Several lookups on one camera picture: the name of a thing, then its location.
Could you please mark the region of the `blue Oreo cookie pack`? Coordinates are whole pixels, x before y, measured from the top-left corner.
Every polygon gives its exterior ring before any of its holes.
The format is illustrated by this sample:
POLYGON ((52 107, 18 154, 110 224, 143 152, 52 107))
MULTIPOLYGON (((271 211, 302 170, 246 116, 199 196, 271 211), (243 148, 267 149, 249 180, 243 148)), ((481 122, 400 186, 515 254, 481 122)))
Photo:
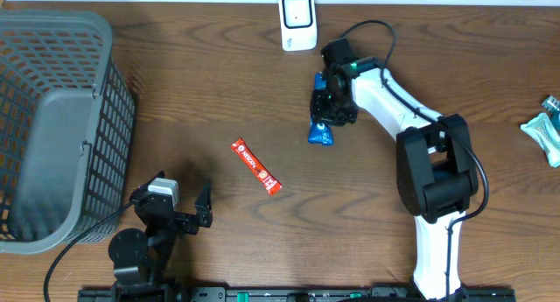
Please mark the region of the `blue Oreo cookie pack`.
MULTIPOLYGON (((314 74, 314 89, 313 93, 326 90, 326 82, 322 79, 321 73, 314 74)), ((332 129, 329 125, 324 123, 316 123, 310 117, 310 131, 308 136, 309 144, 322 144, 324 146, 331 146, 334 144, 332 129)))

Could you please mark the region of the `red Nescafe stick sachet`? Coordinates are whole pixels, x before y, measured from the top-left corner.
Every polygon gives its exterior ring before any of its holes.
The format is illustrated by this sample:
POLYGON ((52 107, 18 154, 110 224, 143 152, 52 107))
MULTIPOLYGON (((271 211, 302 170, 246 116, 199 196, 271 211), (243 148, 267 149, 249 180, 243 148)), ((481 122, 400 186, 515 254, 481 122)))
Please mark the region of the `red Nescafe stick sachet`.
POLYGON ((231 144, 231 150, 243 161, 243 163, 263 185, 269 195, 274 195, 283 188, 282 184, 252 153, 246 142, 241 137, 231 144))

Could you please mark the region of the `mint green wipes pack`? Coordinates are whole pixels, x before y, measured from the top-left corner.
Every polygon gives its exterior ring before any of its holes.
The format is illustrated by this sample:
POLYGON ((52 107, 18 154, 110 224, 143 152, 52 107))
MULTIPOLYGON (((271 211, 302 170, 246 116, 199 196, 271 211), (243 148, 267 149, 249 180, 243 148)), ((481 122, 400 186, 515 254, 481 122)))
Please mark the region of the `mint green wipes pack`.
POLYGON ((546 113, 542 112, 522 124, 521 130, 539 144, 551 167, 559 166, 559 134, 546 113))

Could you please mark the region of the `teal mouthwash bottle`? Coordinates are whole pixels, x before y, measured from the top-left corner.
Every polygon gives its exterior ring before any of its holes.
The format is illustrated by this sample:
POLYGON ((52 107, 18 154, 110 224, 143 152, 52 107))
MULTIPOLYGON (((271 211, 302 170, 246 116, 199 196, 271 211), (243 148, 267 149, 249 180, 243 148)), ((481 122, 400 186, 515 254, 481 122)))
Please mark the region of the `teal mouthwash bottle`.
POLYGON ((542 107, 549 112, 549 119, 556 129, 560 131, 560 106, 559 100, 553 95, 549 95, 543 102, 542 107))

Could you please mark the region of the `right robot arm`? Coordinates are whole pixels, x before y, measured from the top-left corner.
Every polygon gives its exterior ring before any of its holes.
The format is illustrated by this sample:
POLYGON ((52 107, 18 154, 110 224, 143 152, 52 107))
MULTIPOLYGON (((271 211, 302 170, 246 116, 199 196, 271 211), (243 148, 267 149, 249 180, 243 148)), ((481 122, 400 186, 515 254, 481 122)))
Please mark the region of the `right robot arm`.
POLYGON ((461 286, 460 219, 479 187, 466 121, 425 107, 380 60, 358 58, 347 39, 328 43, 321 56, 312 121, 328 130, 365 110, 393 138, 397 190, 416 224, 414 286, 425 299, 451 297, 461 286))

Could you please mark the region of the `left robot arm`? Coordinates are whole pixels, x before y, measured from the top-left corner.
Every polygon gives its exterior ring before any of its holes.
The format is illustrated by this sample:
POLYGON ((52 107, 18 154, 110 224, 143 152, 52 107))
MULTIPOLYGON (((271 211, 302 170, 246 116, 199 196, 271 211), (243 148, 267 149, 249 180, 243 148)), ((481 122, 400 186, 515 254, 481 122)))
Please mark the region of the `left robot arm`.
POLYGON ((115 275, 111 288, 114 301, 190 299, 179 281, 165 278, 165 270, 179 238, 197 235, 201 228, 212 225, 211 190, 210 183, 203 186, 193 214, 175 209, 179 183, 167 179, 163 171, 133 191, 129 202, 145 229, 124 229, 109 243, 108 255, 115 275))

